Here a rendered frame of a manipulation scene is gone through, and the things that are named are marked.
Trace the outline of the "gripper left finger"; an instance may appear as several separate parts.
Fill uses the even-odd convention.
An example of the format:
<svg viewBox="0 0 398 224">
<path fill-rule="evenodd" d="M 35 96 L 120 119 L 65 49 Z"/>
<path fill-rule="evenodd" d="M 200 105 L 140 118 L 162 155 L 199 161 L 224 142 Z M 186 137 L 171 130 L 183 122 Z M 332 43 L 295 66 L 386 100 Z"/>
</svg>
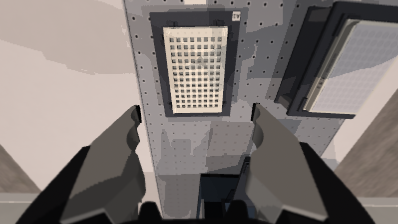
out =
<svg viewBox="0 0 398 224">
<path fill-rule="evenodd" d="M 135 152 L 140 123 L 140 105 L 133 105 L 78 151 L 15 224 L 120 224 L 138 220 L 138 204 L 146 193 L 145 176 Z"/>
</svg>

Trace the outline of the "dark grey rectangular frame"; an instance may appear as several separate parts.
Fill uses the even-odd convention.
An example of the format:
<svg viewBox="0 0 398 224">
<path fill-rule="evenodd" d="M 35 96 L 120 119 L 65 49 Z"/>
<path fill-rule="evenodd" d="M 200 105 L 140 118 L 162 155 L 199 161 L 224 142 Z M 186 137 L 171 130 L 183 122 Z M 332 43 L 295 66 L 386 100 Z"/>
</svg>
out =
<svg viewBox="0 0 398 224">
<path fill-rule="evenodd" d="M 149 15 L 165 117 L 230 116 L 241 11 L 150 12 Z M 173 113 L 163 28 L 220 26 L 228 26 L 222 112 Z"/>
</svg>

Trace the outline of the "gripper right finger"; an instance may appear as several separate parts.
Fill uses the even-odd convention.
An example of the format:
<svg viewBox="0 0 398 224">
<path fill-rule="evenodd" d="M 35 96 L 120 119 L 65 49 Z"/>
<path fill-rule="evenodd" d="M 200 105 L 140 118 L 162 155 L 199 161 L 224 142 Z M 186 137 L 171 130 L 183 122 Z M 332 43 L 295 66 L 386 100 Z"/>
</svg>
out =
<svg viewBox="0 0 398 224">
<path fill-rule="evenodd" d="M 308 143 L 253 103 L 252 152 L 245 192 L 254 219 L 272 224 L 376 224 Z"/>
</svg>

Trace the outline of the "cream well plate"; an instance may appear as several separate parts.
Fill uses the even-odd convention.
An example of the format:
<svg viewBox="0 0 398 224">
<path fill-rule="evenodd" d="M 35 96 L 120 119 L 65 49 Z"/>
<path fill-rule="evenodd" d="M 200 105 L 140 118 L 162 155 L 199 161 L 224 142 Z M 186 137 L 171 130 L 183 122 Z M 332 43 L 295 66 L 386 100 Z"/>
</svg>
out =
<svg viewBox="0 0 398 224">
<path fill-rule="evenodd" d="M 222 112 L 228 26 L 163 31 L 173 113 Z"/>
</svg>

